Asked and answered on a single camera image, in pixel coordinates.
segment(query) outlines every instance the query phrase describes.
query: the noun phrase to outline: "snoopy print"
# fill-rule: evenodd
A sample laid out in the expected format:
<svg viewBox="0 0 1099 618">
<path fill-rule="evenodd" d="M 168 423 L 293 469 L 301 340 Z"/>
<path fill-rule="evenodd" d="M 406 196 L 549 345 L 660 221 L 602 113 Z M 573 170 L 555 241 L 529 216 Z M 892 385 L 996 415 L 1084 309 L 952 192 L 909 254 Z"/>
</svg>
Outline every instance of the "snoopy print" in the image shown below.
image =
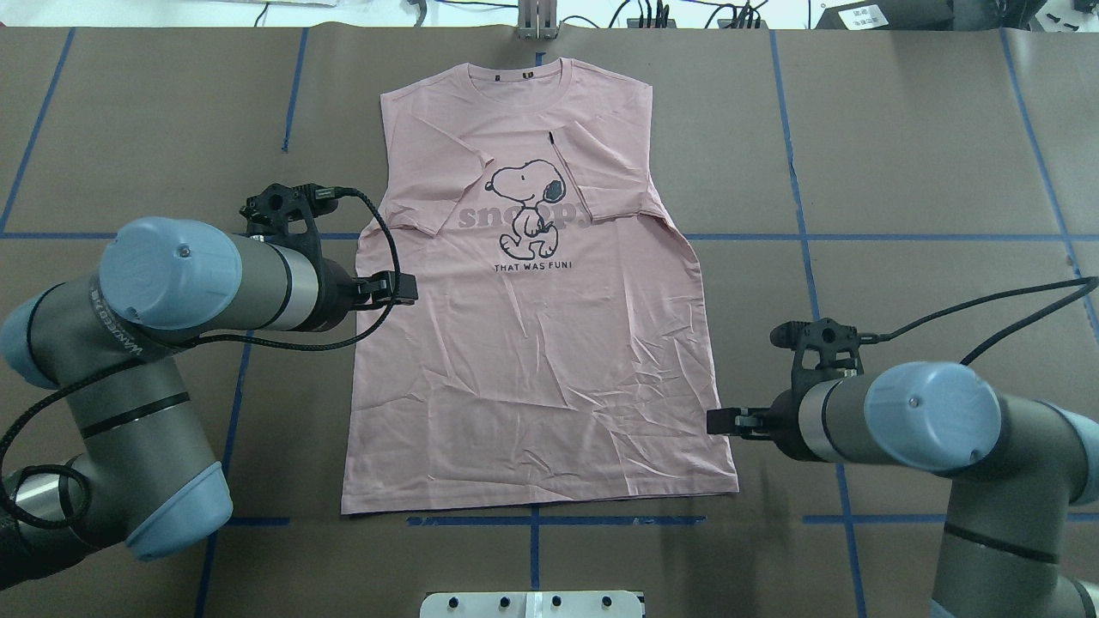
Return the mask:
<svg viewBox="0 0 1099 618">
<path fill-rule="evenodd" d="M 536 158 L 520 167 L 501 167 L 485 184 L 486 191 L 519 203 L 510 234 L 500 235 L 500 249 L 515 260 L 546 258 L 557 251 L 557 228 L 546 222 L 539 206 L 565 197 L 565 180 L 552 163 Z"/>
</svg>

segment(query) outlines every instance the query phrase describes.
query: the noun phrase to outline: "metal bracket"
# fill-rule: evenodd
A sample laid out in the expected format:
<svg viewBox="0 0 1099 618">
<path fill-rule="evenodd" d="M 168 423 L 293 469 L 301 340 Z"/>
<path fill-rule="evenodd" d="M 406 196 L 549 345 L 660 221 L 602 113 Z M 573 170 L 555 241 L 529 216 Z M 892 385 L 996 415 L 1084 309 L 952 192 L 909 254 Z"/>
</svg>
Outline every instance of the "metal bracket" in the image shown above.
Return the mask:
<svg viewBox="0 0 1099 618">
<path fill-rule="evenodd" d="M 520 38 L 557 38 L 557 0 L 519 0 Z"/>
</svg>

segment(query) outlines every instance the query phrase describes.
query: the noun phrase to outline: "t-shirt hem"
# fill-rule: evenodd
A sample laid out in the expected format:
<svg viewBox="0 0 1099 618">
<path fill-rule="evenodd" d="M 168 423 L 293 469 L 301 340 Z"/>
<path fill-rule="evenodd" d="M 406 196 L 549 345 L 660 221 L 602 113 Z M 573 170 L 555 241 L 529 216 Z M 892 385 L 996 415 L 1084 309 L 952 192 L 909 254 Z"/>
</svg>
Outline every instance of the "t-shirt hem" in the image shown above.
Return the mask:
<svg viewBox="0 0 1099 618">
<path fill-rule="evenodd" d="M 584 492 L 577 488 L 570 492 L 567 488 L 558 492 L 550 492 L 541 487 L 514 486 L 513 490 L 501 492 L 500 486 L 493 487 L 492 496 L 484 494 L 473 494 L 469 492 L 440 492 L 432 496 L 418 494 L 410 497 L 379 497 L 367 495 L 344 494 L 341 499 L 342 515 L 362 515 L 370 512 L 393 512 L 393 511 L 421 511 L 421 510 L 451 510 L 484 507 L 523 506 L 542 503 L 578 503 L 578 501 L 602 501 L 622 500 L 631 498 L 673 498 L 689 496 L 714 496 L 740 493 L 740 482 L 737 476 L 717 476 L 692 479 L 689 484 L 673 484 L 654 479 L 639 479 L 633 482 L 632 489 L 622 492 Z"/>
</svg>

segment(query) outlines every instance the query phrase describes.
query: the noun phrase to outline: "black cable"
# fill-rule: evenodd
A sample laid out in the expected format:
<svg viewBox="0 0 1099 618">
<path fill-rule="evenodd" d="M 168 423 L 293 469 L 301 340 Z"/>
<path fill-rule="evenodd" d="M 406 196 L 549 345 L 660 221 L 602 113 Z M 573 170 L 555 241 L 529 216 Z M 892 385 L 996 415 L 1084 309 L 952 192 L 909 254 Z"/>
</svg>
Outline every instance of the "black cable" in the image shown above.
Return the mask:
<svg viewBox="0 0 1099 618">
<path fill-rule="evenodd" d="M 1073 302 L 1075 302 L 1075 301 L 1084 298 L 1085 296 L 1091 294 L 1097 287 L 1099 287 L 1099 277 L 1085 277 L 1083 279 L 1075 279 L 1075 280 L 1076 282 L 1086 283 L 1086 284 L 1084 285 L 1084 287 L 1081 287 L 1080 289 L 1074 291 L 1073 294 L 1070 294 L 1070 295 L 1062 298 L 1061 300 L 1058 300 L 1056 302 L 1051 302 L 1050 305 L 1046 305 L 1042 309 L 1039 309 L 1037 311 L 1031 313 L 1030 316 L 1026 316 L 1022 320 L 1019 320 L 1018 322 L 1015 322 L 1015 323 L 1013 323 L 1013 324 L 1011 324 L 1011 325 L 1009 325 L 1009 327 L 1000 330 L 999 332 L 997 332 L 992 336 L 986 339 L 984 342 L 981 342 L 980 345 L 978 345 L 977 347 L 974 347 L 973 352 L 969 352 L 968 354 L 966 354 L 965 358 L 962 358 L 961 364 L 968 365 L 969 363 L 974 362 L 977 358 L 977 356 L 980 356 L 981 354 L 984 354 L 985 351 L 987 351 L 989 347 L 996 345 L 997 343 L 999 343 L 1000 341 L 1002 341 L 1003 339 L 1006 339 L 1008 335 L 1010 335 L 1012 333 L 1015 333 L 1015 332 L 1018 332 L 1018 331 L 1020 331 L 1020 330 L 1022 330 L 1022 329 L 1024 329 L 1024 328 L 1033 324 L 1034 322 L 1041 320 L 1042 318 L 1048 316 L 1050 313 L 1053 313 L 1054 311 L 1056 311 L 1058 309 L 1062 309 L 1062 308 L 1064 308 L 1064 307 L 1066 307 L 1068 305 L 1072 305 Z"/>
<path fill-rule="evenodd" d="M 518 9 L 519 4 L 500 4 L 497 2 L 465 2 L 463 0 L 435 0 L 435 2 L 441 2 L 443 4 L 473 4 L 479 7 L 492 7 L 496 9 Z"/>
<path fill-rule="evenodd" d="M 965 358 L 962 360 L 962 364 L 963 365 L 968 365 L 969 363 L 972 363 L 974 361 L 974 358 L 976 358 L 977 356 L 984 354 L 986 350 L 988 350 L 992 345 L 999 343 L 1001 340 L 1003 340 L 1004 338 L 1007 338 L 1011 333 L 1013 333 L 1013 332 L 1015 332 L 1015 331 L 1018 331 L 1018 330 L 1020 330 L 1020 329 L 1022 329 L 1024 327 L 1033 324 L 1034 322 L 1041 320 L 1042 318 L 1048 316 L 1050 313 L 1053 313 L 1054 311 L 1056 311 L 1056 310 L 1058 310 L 1058 309 L 1061 309 L 1061 308 L 1063 308 L 1063 307 L 1072 304 L 1073 301 L 1078 300 L 1080 298 L 1084 298 L 1085 296 L 1091 294 L 1091 291 L 1094 291 L 1097 287 L 1099 287 L 1099 277 L 1081 277 L 1079 279 L 1069 279 L 1067 282 L 1056 282 L 1056 283 L 1053 283 L 1053 284 L 1045 284 L 1045 285 L 1040 285 L 1040 286 L 1031 286 L 1031 287 L 1024 287 L 1024 288 L 1018 288 L 1018 289 L 1010 289 L 1010 290 L 1007 290 L 1007 291 L 1000 291 L 1000 293 L 997 293 L 997 294 L 990 294 L 988 296 L 983 296 L 980 298 L 975 298 L 973 300 L 968 300 L 966 302 L 961 302 L 958 305 L 954 305 L 953 307 L 947 307 L 946 309 L 942 309 L 940 311 L 935 311 L 934 313 L 931 313 L 930 316 L 924 316 L 923 318 L 920 318 L 919 320 L 915 320 L 914 322 L 904 324 L 903 327 L 901 327 L 901 328 L 899 328 L 899 329 L 897 329 L 897 330 L 895 330 L 895 331 L 892 331 L 890 333 L 885 333 L 885 334 L 862 333 L 862 334 L 858 335 L 858 340 L 859 340 L 859 343 L 863 344 L 863 345 L 870 345 L 870 344 L 875 344 L 875 343 L 884 343 L 886 341 L 891 341 L 893 339 L 897 339 L 898 336 L 907 333 L 908 331 L 910 331 L 910 330 L 912 330 L 912 329 L 914 329 L 917 327 L 921 327 L 921 325 L 923 325 L 923 324 L 925 324 L 925 323 L 928 323 L 928 322 L 930 322 L 932 320 L 937 320 L 939 318 L 942 318 L 944 316 L 950 316 L 951 313 L 956 313 L 958 311 L 962 311 L 963 309 L 969 309 L 970 307 L 976 307 L 978 305 L 984 305 L 986 302 L 991 302 L 993 300 L 1000 300 L 1002 298 L 1010 298 L 1012 296 L 1023 296 L 1023 295 L 1028 295 L 1028 294 L 1037 294 L 1040 291 L 1050 291 L 1052 289 L 1062 289 L 1062 288 L 1066 288 L 1066 287 L 1076 287 L 1076 286 L 1083 286 L 1083 287 L 1080 287 L 1079 290 L 1074 291 L 1073 294 L 1066 296 L 1065 298 L 1062 298 L 1061 300 L 1057 300 L 1056 302 L 1047 305 L 1046 307 L 1044 307 L 1044 308 L 1035 311 L 1034 313 L 1031 313 L 1030 316 L 1023 318 L 1022 320 L 1019 320 L 1018 322 L 1014 322 L 1013 324 L 1011 324 L 1011 325 L 1009 325 L 1009 327 L 1000 330 L 999 332 L 997 332 L 992 336 L 990 336 L 987 340 L 985 340 L 980 345 L 978 345 L 976 349 L 974 349 L 973 352 L 969 352 L 969 354 L 967 354 L 965 356 Z"/>
<path fill-rule="evenodd" d="M 428 0 L 410 0 L 409 4 L 415 4 L 415 25 L 423 27 L 423 21 L 428 19 Z"/>
<path fill-rule="evenodd" d="M 710 19 L 706 20 L 706 25 L 702 26 L 702 30 L 706 30 L 706 29 L 710 27 L 710 24 L 713 22 L 713 18 L 718 16 L 718 12 L 721 11 L 722 9 L 726 8 L 726 7 L 733 10 L 733 21 L 736 21 L 736 12 L 739 11 L 739 9 L 736 8 L 736 5 L 735 4 L 721 4 L 720 7 L 718 7 L 717 9 L 714 9 L 712 13 L 710 13 Z"/>
<path fill-rule="evenodd" d="M 0 471 L 3 470 L 3 459 L 4 456 L 8 455 L 8 449 L 11 448 L 11 443 L 14 442 L 15 437 L 19 435 L 21 431 L 23 431 L 23 428 L 26 427 L 26 423 L 31 422 L 31 419 L 37 416 L 38 412 L 52 406 L 53 404 L 60 401 L 62 399 L 68 397 L 69 395 L 76 393 L 77 390 L 80 390 L 81 388 L 86 388 L 116 373 L 124 372 L 126 369 L 132 369 L 143 364 L 144 363 L 137 358 L 131 358 L 129 361 L 119 363 L 116 365 L 112 365 L 79 382 L 75 382 L 66 386 L 65 388 L 55 390 L 47 397 L 40 400 L 37 404 L 27 408 L 25 412 L 23 412 L 18 419 L 15 419 L 15 422 L 11 423 L 11 427 L 8 428 L 7 432 L 4 432 L 3 438 L 0 438 Z M 19 487 L 29 477 L 38 474 L 56 474 L 57 476 L 65 476 L 76 482 L 76 484 L 80 487 L 81 498 L 80 498 L 80 504 L 76 507 L 76 509 L 74 509 L 73 515 L 64 519 L 57 519 L 57 520 L 43 519 L 41 517 L 31 515 L 30 512 L 26 511 L 26 509 L 15 504 L 14 495 L 19 493 Z M 12 516 L 13 518 L 23 523 L 26 523 L 27 526 L 33 526 L 35 528 L 45 528 L 47 530 L 56 530 L 59 528 L 68 528 L 69 526 L 73 526 L 74 523 L 79 521 L 84 516 L 88 515 L 88 508 L 90 506 L 91 506 L 91 484 L 88 482 L 88 477 L 67 465 L 51 464 L 51 465 L 26 466 L 20 472 L 19 478 L 15 482 L 15 489 L 12 492 L 11 495 L 8 494 L 7 488 L 0 490 L 0 508 L 3 508 L 3 510 L 7 511 L 8 515 Z"/>
<path fill-rule="evenodd" d="M 252 22 L 252 27 L 256 27 L 256 26 L 259 25 L 259 20 L 264 19 L 264 15 L 267 14 L 267 9 L 270 9 L 270 8 L 271 8 L 271 3 L 270 2 L 264 2 L 264 10 L 259 11 L 259 14 L 256 15 L 256 21 Z"/>
<path fill-rule="evenodd" d="M 389 255 L 393 261 L 393 275 L 395 275 L 393 280 L 396 283 L 393 284 L 392 293 L 389 296 L 389 301 L 386 304 L 385 309 L 381 310 L 381 314 L 378 316 L 378 319 L 375 320 L 369 328 L 356 334 L 355 336 L 351 339 L 345 339 L 343 341 L 336 341 L 333 343 L 302 345 L 299 343 L 290 343 L 288 341 L 273 341 L 269 339 L 260 339 L 257 336 L 224 333 L 224 334 L 214 334 L 210 336 L 197 336 L 195 339 L 190 339 L 181 344 L 184 347 L 195 347 L 197 345 L 206 345 L 207 343 L 217 343 L 220 341 L 235 341 L 237 343 L 251 343 L 253 345 L 262 345 L 264 347 L 275 347 L 278 350 L 295 350 L 298 352 L 329 352 L 331 350 L 338 350 L 341 347 L 346 347 L 354 343 L 358 343 L 359 341 L 363 341 L 367 336 L 374 334 L 374 331 L 378 330 L 378 328 L 381 327 L 381 323 L 385 322 L 386 318 L 389 317 L 389 312 L 392 311 L 393 305 L 397 302 L 397 296 L 400 293 L 401 288 L 401 263 L 400 260 L 397 257 L 397 243 L 393 242 L 393 234 L 389 231 L 389 225 L 386 225 L 386 221 L 381 218 L 381 214 L 378 213 L 378 209 L 374 206 L 374 202 L 370 201 L 370 198 L 366 197 L 366 194 L 359 191 L 358 189 L 347 189 L 344 187 L 334 187 L 334 188 L 335 188 L 335 196 L 337 198 L 356 197 L 360 199 L 363 203 L 366 205 L 366 207 L 370 210 L 370 214 L 374 216 L 375 221 L 378 222 L 378 227 L 381 228 L 381 233 L 386 235 L 386 242 L 389 244 Z"/>
<path fill-rule="evenodd" d="M 1023 20 L 1026 18 L 1026 7 L 1028 5 L 1030 5 L 1030 0 L 1025 0 L 1023 2 L 1023 9 L 1019 13 L 1019 25 L 1015 26 L 1019 30 L 1022 30 L 1022 27 L 1023 27 Z"/>
<path fill-rule="evenodd" d="M 614 15 L 611 16 L 611 23 L 608 24 L 607 27 L 614 27 L 614 20 L 618 19 L 619 13 L 622 12 L 622 9 L 625 9 L 625 5 L 629 4 L 633 0 L 622 0 L 622 3 L 619 4 L 619 8 L 614 11 Z"/>
<path fill-rule="evenodd" d="M 565 18 L 565 19 L 560 20 L 560 23 L 565 23 L 565 22 L 567 22 L 568 20 L 584 20 L 584 21 L 586 21 L 586 22 L 590 23 L 591 25 L 593 25 L 593 26 L 596 26 L 596 27 L 599 27 L 599 24 L 597 24 L 596 22 L 593 22 L 593 21 L 589 20 L 588 18 L 586 18 L 586 16 L 584 16 L 584 15 L 568 15 L 567 18 Z"/>
</svg>

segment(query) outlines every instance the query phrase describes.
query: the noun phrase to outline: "blue tape grid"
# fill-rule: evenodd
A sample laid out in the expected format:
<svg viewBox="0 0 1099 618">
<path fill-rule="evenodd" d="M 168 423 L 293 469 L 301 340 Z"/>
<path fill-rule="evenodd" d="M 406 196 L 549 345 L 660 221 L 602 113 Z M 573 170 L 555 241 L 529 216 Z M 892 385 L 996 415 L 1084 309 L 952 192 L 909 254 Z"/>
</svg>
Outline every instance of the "blue tape grid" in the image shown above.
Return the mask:
<svg viewBox="0 0 1099 618">
<path fill-rule="evenodd" d="M 1065 224 L 1065 213 L 1061 210 L 1061 200 L 1057 199 L 1057 191 L 1053 190 L 1053 183 L 1050 180 L 1050 169 L 1045 165 L 1045 157 L 1042 155 L 1042 147 L 1037 143 L 1034 134 L 1034 125 L 1031 124 L 1030 111 L 1026 109 L 1026 100 L 1023 99 L 1022 89 L 1019 88 L 1019 75 L 1015 73 L 1015 60 L 1011 55 L 1011 43 L 1008 41 L 1007 29 L 1000 29 L 1000 43 L 1003 45 L 1003 59 L 1008 65 L 1008 75 L 1011 78 L 1011 90 L 1015 96 L 1015 103 L 1019 106 L 1019 114 L 1022 117 L 1023 126 L 1026 130 L 1026 139 L 1030 140 L 1031 150 L 1034 152 L 1034 162 L 1037 164 L 1039 173 L 1042 175 L 1042 184 L 1045 186 L 1045 194 L 1050 198 L 1050 208 L 1053 209 L 1053 217 L 1057 220 L 1057 230 L 1065 243 L 1065 252 L 1073 265 L 1073 274 L 1076 278 L 1080 275 L 1080 263 L 1076 258 L 1076 250 L 1073 247 L 1073 240 Z M 1084 297 L 1084 308 L 1088 313 L 1088 322 L 1091 324 L 1091 333 L 1099 343 L 1099 322 L 1096 320 L 1095 305 L 1090 296 Z"/>
<path fill-rule="evenodd" d="M 65 68 L 65 60 L 68 59 L 68 52 L 73 47 L 74 36 L 76 36 L 76 29 L 70 27 L 68 35 L 65 36 L 65 46 L 62 47 L 62 54 L 57 58 L 54 76 L 49 79 L 49 88 L 46 90 L 46 96 L 42 100 L 42 107 L 38 109 L 38 117 L 34 119 L 31 137 L 26 141 L 26 148 L 23 150 L 23 158 L 20 159 L 19 168 L 15 170 L 15 179 L 11 184 L 11 190 L 8 191 L 3 212 L 0 213 L 0 233 L 8 227 L 8 218 L 11 217 L 11 209 L 15 205 L 15 198 L 19 197 L 19 187 L 23 184 L 23 174 L 26 172 L 27 164 L 31 163 L 31 153 L 34 151 L 35 142 L 38 141 L 38 132 L 42 131 L 42 123 L 46 120 L 46 112 L 49 111 L 49 101 L 54 99 L 54 91 L 57 90 L 57 82 L 62 78 L 62 69 Z"/>
<path fill-rule="evenodd" d="M 109 240 L 114 236 L 113 232 L 7 232 L 5 227 L 8 220 L 11 216 L 12 208 L 15 200 L 19 197 L 19 189 L 22 185 L 23 176 L 26 168 L 32 159 L 32 153 L 34 151 L 34 145 L 37 141 L 38 134 L 42 130 L 42 125 L 45 121 L 46 114 L 49 110 L 49 103 L 53 100 L 54 92 L 56 91 L 57 84 L 60 79 L 62 71 L 64 69 L 66 59 L 68 57 L 69 51 L 73 45 L 73 41 L 76 34 L 76 29 L 69 29 L 68 34 L 65 38 L 65 44 L 62 48 L 60 55 L 57 60 L 57 65 L 54 69 L 53 77 L 49 81 L 49 87 L 46 90 L 46 95 L 43 99 L 42 107 L 38 111 L 37 118 L 35 119 L 34 126 L 31 132 L 31 136 L 27 140 L 26 148 L 23 152 L 23 157 L 20 161 L 19 168 L 15 173 L 15 177 L 12 181 L 11 189 L 8 194 L 8 198 L 4 202 L 3 211 L 0 212 L 0 240 Z M 1039 166 L 1040 174 L 1042 176 L 1043 185 L 1046 189 L 1046 195 L 1048 196 L 1051 209 L 1053 210 L 1054 218 L 1057 222 L 1058 234 L 812 234 L 809 233 L 806 227 L 804 210 L 801 200 L 801 190 L 798 183 L 797 170 L 795 167 L 793 158 L 793 142 L 790 134 L 789 125 L 789 114 L 786 104 L 786 93 L 782 85 L 781 77 L 781 66 L 779 62 L 778 43 L 775 32 L 771 31 L 770 45 L 771 45 L 771 57 L 775 70 L 775 84 L 776 92 L 778 96 L 778 103 L 780 108 L 781 121 L 782 121 L 782 133 L 786 142 L 787 161 L 789 164 L 789 175 L 790 175 L 790 189 L 793 194 L 795 203 L 797 207 L 797 219 L 798 219 L 798 233 L 797 234 L 770 234 L 770 233 L 731 233 L 731 234 L 686 234 L 689 240 L 693 241 L 785 241 L 785 242 L 798 242 L 802 250 L 802 260 L 806 272 L 806 284 L 808 287 L 810 302 L 812 306 L 812 312 L 814 319 L 819 319 L 820 309 L 817 299 L 815 280 L 812 272 L 812 261 L 810 255 L 810 242 L 1059 242 L 1063 243 L 1065 250 L 1072 260 L 1073 271 L 1076 276 L 1080 276 L 1078 262 L 1076 260 L 1076 252 L 1074 243 L 1078 242 L 1099 242 L 1099 234 L 1072 234 L 1068 232 L 1067 225 L 1065 223 L 1064 213 L 1061 208 L 1061 203 L 1057 199 L 1056 192 L 1053 188 L 1053 184 L 1050 179 L 1048 169 L 1045 164 L 1045 158 L 1042 154 L 1042 150 L 1037 143 L 1037 137 L 1034 133 L 1033 125 L 1030 120 L 1030 113 L 1026 109 L 1025 100 L 1023 99 L 1021 88 L 1019 86 L 1018 75 L 1015 73 L 1014 59 L 1011 54 L 1011 46 L 1008 41 L 1007 32 L 1000 31 L 1000 38 L 1003 45 L 1003 54 L 1007 63 L 1008 73 L 1011 79 L 1011 86 L 1013 93 L 1015 96 L 1015 101 L 1019 106 L 1021 120 L 1026 131 L 1028 139 L 1030 140 L 1031 147 L 1034 153 L 1035 163 Z M 299 41 L 298 57 L 295 68 L 293 86 L 290 92 L 290 100 L 287 106 L 287 120 L 286 129 L 282 139 L 282 152 L 289 151 L 290 145 L 290 134 L 293 125 L 293 113 L 297 104 L 298 90 L 301 79 L 302 65 L 304 63 L 304 55 L 307 48 L 307 42 L 309 36 L 309 29 L 302 29 L 301 38 Z M 535 58 L 535 64 L 541 64 L 541 57 Z M 346 232 L 346 233 L 326 233 L 323 234 L 325 240 L 357 240 L 359 233 Z M 1096 318 L 1096 311 L 1090 298 L 1085 299 L 1085 305 L 1088 312 L 1088 319 L 1092 328 L 1092 332 L 1096 335 L 1097 342 L 1099 342 L 1099 320 Z M 230 417 L 230 427 L 225 438 L 225 450 L 223 456 L 223 468 L 227 474 L 229 467 L 232 461 L 233 446 L 236 439 L 236 428 L 240 419 L 240 410 L 243 401 L 244 395 L 244 380 L 247 373 L 248 361 L 251 357 L 251 345 L 245 345 L 242 350 L 241 362 L 237 368 L 237 379 L 236 387 L 233 398 L 233 408 Z M 901 514 L 901 515 L 853 515 L 851 509 L 850 494 L 847 492 L 847 481 L 846 474 L 842 465 L 836 466 L 836 482 L 841 495 L 842 504 L 842 515 L 821 515 L 821 516 L 806 516 L 802 518 L 802 523 L 807 526 L 819 526 L 819 525 L 841 525 L 844 527 L 847 537 L 847 549 L 850 566 L 852 571 L 852 583 L 855 588 L 856 604 L 859 618 L 865 618 L 865 598 L 862 588 L 862 576 L 858 565 L 858 554 L 857 545 L 854 538 L 854 526 L 864 525 L 920 525 L 920 523 L 942 523 L 945 521 L 944 515 L 939 514 Z M 523 526 L 530 527 L 531 529 L 531 588 L 541 588 L 541 569 L 540 569 L 540 529 L 545 526 L 696 526 L 706 521 L 704 516 L 678 516 L 678 517 L 653 517 L 653 516 L 619 516 L 619 517 L 558 517 L 558 516 L 543 516 L 541 514 L 541 508 L 537 505 L 531 506 L 531 515 L 529 517 L 462 517 L 462 516 L 433 516 L 433 517 L 409 517 L 407 522 L 410 527 L 447 527 L 447 526 Z M 1068 521 L 1070 522 L 1099 522 L 1099 512 L 1074 512 L 1069 514 Z M 232 518 L 226 526 L 230 527 L 286 527 L 290 525 L 289 518 L 279 517 L 238 517 Z M 201 617 L 204 615 L 206 610 L 206 599 L 209 593 L 210 578 L 212 574 L 213 559 L 217 550 L 217 533 L 212 534 L 208 541 L 206 559 L 203 561 L 202 577 L 200 583 L 200 589 L 196 603 L 195 615 L 196 617 Z"/>
<path fill-rule="evenodd" d="M 797 206 L 799 242 L 801 260 L 804 263 L 806 286 L 809 288 L 809 304 L 812 307 L 813 320 L 821 319 L 820 304 L 817 299 L 817 279 L 813 277 L 812 256 L 809 253 L 809 231 L 806 227 L 806 212 L 801 202 L 801 187 L 798 183 L 798 172 L 793 164 L 793 139 L 790 135 L 790 114 L 786 106 L 786 88 L 782 86 L 782 66 L 778 56 L 778 37 L 775 31 L 770 35 L 770 56 L 775 67 L 775 89 L 778 95 L 779 115 L 782 119 L 782 137 L 786 141 L 786 159 L 790 173 L 790 190 Z M 866 618 L 866 595 L 863 593 L 863 572 L 858 563 L 858 544 L 855 540 L 855 522 L 851 514 L 851 496 L 847 494 L 847 473 L 843 464 L 835 466 L 836 484 L 840 488 L 840 505 L 843 509 L 843 529 L 847 539 L 847 564 L 851 569 L 851 583 L 855 593 L 855 610 L 858 618 Z"/>
</svg>

